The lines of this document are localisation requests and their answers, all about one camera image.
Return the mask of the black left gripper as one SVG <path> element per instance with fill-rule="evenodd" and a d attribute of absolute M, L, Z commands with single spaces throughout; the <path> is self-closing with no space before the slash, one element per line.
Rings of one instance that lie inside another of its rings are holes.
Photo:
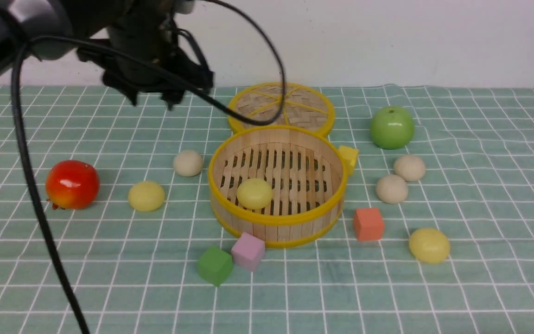
<path fill-rule="evenodd" d="M 191 33 L 179 28 L 174 20 L 177 13 L 191 13 L 193 7 L 192 0 L 133 0 L 127 13 L 107 29 L 108 39 L 98 43 L 154 63 L 209 93 L 214 86 L 214 72 Z M 138 105 L 141 92 L 161 93 L 169 111 L 186 95 L 183 88 L 124 58 L 85 47 L 79 47 L 76 53 L 80 61 L 90 61 L 104 69 L 102 82 L 120 91 L 133 107 Z"/>

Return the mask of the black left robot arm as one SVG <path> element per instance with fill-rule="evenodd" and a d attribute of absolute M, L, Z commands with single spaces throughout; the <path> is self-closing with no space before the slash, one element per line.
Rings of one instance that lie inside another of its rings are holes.
<path fill-rule="evenodd" d="M 114 47 L 189 82 L 204 93 L 214 86 L 201 49 L 174 22 L 190 13 L 186 0 L 0 0 L 0 76 L 8 70 L 21 42 L 40 35 L 92 39 Z"/>

